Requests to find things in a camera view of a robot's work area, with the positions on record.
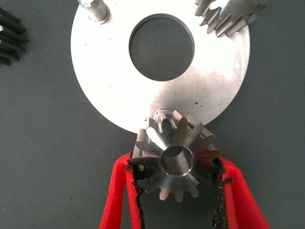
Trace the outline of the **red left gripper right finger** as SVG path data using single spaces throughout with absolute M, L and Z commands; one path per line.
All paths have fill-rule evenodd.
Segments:
M 214 160 L 219 168 L 214 175 L 215 229 L 269 229 L 262 211 L 253 197 L 240 169 L 219 157 Z

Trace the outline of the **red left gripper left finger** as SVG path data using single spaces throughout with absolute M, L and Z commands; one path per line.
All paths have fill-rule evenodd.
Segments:
M 145 228 L 143 211 L 140 203 L 142 190 L 135 179 L 132 164 L 132 152 L 129 152 L 117 159 L 114 163 L 109 184 L 108 197 L 99 225 L 100 229 L 121 228 L 124 188 L 127 188 L 131 228 Z

